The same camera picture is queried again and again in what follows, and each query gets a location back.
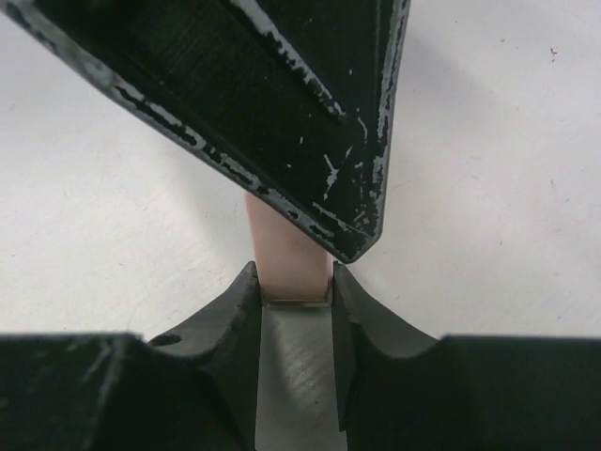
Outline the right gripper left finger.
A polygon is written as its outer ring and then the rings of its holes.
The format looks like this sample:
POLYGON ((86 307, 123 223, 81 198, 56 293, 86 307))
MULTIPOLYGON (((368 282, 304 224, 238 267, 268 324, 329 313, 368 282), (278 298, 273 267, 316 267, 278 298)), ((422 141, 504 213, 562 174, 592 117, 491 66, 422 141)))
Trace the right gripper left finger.
POLYGON ((261 299, 248 263, 179 325, 131 333, 5 334, 5 450, 251 450, 261 299))

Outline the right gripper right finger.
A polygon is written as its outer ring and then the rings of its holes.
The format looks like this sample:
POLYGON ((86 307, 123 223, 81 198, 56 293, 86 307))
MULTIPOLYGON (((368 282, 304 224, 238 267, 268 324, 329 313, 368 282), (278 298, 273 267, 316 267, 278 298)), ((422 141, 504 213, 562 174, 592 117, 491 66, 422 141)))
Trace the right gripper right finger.
POLYGON ((333 272, 339 426, 351 450, 596 450, 600 343, 434 338, 333 272))

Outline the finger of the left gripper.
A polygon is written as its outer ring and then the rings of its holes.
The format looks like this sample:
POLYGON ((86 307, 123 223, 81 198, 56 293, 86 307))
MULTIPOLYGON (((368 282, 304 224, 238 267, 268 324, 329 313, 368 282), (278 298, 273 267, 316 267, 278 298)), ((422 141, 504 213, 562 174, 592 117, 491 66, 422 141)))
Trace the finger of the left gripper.
POLYGON ((5 1, 92 86, 356 261, 383 229, 407 1, 5 1))

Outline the pink stapler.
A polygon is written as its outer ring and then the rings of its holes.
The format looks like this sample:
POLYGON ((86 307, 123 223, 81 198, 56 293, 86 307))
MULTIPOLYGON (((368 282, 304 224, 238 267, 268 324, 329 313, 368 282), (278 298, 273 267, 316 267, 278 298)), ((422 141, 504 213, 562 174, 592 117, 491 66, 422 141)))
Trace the pink stapler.
POLYGON ((344 450, 331 333, 332 258, 252 194, 245 196, 262 295, 256 447, 344 450))

